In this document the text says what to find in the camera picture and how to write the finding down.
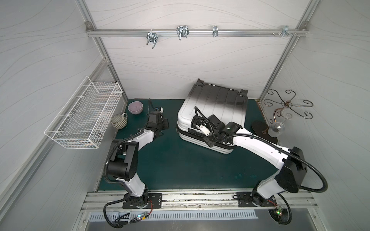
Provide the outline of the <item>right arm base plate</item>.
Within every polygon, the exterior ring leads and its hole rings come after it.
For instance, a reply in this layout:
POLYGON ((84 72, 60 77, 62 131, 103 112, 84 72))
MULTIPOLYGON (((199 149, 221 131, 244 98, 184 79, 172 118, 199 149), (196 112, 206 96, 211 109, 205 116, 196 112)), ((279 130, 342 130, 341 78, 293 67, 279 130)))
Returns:
POLYGON ((265 199, 257 193, 253 192, 236 192, 232 198, 238 202, 238 206, 242 208, 251 207, 276 207, 277 203, 273 197, 265 199))

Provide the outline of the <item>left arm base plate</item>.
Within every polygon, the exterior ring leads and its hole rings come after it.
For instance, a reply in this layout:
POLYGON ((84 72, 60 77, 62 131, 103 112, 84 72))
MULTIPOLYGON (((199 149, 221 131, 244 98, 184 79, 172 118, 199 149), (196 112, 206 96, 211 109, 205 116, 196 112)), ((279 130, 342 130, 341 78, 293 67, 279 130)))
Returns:
POLYGON ((148 193, 141 197, 130 196, 127 200, 123 201, 123 209, 151 209, 161 208, 162 194, 161 193, 148 193))

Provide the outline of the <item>white and black hardshell suitcase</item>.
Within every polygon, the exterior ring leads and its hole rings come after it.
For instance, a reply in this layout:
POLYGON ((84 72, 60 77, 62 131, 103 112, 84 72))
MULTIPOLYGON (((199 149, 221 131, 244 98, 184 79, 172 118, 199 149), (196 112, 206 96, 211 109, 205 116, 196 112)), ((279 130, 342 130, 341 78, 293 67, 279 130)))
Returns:
POLYGON ((203 140, 204 133, 191 126, 195 116, 194 107, 197 106, 206 117, 215 115, 225 124, 234 122, 243 127, 247 105, 247 90, 238 91, 197 80, 178 112, 177 131, 179 136, 184 141, 222 154, 230 154, 235 145, 209 147, 203 140))

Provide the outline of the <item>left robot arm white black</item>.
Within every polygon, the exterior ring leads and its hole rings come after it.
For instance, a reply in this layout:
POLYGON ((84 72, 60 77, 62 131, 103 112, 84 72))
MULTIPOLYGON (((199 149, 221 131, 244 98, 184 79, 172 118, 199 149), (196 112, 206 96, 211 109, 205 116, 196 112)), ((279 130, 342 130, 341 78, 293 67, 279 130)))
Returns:
POLYGON ((104 180, 109 184, 118 183, 128 192, 132 203, 143 208, 149 200, 147 186, 137 174, 139 150, 169 129, 168 119, 149 120, 144 128, 130 137, 117 142, 107 155, 103 168, 104 180))

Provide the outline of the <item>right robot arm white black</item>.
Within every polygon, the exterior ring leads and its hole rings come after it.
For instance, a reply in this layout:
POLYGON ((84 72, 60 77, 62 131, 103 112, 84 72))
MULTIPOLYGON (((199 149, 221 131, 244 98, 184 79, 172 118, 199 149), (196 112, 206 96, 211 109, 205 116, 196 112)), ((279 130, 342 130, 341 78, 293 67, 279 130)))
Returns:
POLYGON ((216 116, 198 118, 196 126, 204 133, 204 141, 210 147, 216 143, 233 144, 247 149, 271 163, 276 173, 260 181, 250 194, 250 201, 260 207, 265 201, 281 192, 297 193, 300 189, 322 193, 327 191, 328 182, 323 174, 313 165, 305 161, 301 149, 273 144, 235 122, 225 124, 216 116), (311 169, 320 178, 322 187, 319 189, 302 186, 307 170, 311 169))

